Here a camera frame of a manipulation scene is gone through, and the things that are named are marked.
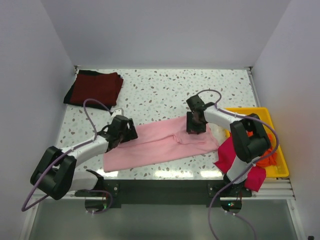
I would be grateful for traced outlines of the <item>pink t shirt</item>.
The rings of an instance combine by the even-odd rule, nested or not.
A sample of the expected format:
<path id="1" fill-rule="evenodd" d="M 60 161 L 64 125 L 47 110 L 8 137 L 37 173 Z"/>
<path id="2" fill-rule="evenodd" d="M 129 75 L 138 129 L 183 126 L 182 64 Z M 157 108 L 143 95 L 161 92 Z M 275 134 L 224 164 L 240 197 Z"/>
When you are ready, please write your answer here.
<path id="1" fill-rule="evenodd" d="M 136 127 L 137 139 L 119 144 L 103 155 L 103 170 L 113 172 L 207 154 L 219 148 L 210 127 L 187 133 L 187 117 L 180 116 Z"/>

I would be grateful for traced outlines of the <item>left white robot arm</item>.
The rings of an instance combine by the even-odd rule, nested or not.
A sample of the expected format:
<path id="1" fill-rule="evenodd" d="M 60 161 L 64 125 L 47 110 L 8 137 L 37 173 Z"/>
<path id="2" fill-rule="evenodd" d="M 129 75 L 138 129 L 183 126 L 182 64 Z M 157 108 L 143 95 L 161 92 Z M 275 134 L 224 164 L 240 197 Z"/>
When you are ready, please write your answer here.
<path id="1" fill-rule="evenodd" d="M 71 190 L 78 165 L 137 138 L 133 119 L 116 115 L 111 124 L 95 132 L 87 141 L 67 148 L 47 148 L 31 175 L 30 183 L 49 197 L 59 200 Z"/>

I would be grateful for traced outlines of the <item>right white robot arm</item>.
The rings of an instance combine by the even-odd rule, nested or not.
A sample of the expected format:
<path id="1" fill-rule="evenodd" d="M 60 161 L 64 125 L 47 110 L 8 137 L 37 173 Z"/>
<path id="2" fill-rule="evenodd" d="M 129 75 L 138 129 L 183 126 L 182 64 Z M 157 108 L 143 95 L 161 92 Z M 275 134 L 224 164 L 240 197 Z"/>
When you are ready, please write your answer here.
<path id="1" fill-rule="evenodd" d="M 271 147 L 263 122 L 253 113 L 243 115 L 218 108 L 213 102 L 204 103 L 197 94 L 188 98 L 186 103 L 190 109 L 186 117 L 188 134 L 206 132 L 207 124 L 218 125 L 231 133 L 235 158 L 222 189 L 227 196 L 235 196 L 241 190 L 240 183 L 247 179 L 253 162 Z"/>

